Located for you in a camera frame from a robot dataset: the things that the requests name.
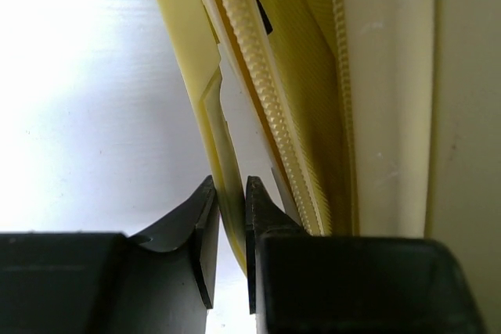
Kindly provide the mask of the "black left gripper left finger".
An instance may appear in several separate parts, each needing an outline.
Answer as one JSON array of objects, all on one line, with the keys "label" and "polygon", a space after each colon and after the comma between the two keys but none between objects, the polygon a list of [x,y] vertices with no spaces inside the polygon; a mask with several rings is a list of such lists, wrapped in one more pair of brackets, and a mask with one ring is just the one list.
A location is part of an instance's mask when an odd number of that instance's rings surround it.
[{"label": "black left gripper left finger", "polygon": [[4,333],[202,333],[214,305],[218,199],[205,178],[142,231],[1,236]]}]

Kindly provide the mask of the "yellow hard-shell suitcase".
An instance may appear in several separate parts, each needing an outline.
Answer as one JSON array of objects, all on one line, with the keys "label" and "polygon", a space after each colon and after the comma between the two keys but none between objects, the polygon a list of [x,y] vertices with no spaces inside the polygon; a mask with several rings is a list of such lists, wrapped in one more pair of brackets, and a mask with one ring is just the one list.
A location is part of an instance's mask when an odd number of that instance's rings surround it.
[{"label": "yellow hard-shell suitcase", "polygon": [[442,241],[500,275],[500,0],[157,0],[246,265],[222,55],[313,235]]}]

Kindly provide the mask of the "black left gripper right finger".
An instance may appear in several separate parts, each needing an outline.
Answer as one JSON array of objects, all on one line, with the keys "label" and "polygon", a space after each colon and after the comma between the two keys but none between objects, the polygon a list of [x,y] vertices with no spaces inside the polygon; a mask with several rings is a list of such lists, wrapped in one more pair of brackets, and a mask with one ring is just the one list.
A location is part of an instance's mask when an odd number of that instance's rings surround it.
[{"label": "black left gripper right finger", "polygon": [[260,333],[484,333],[463,270],[427,239],[309,235],[246,186],[247,288]]}]

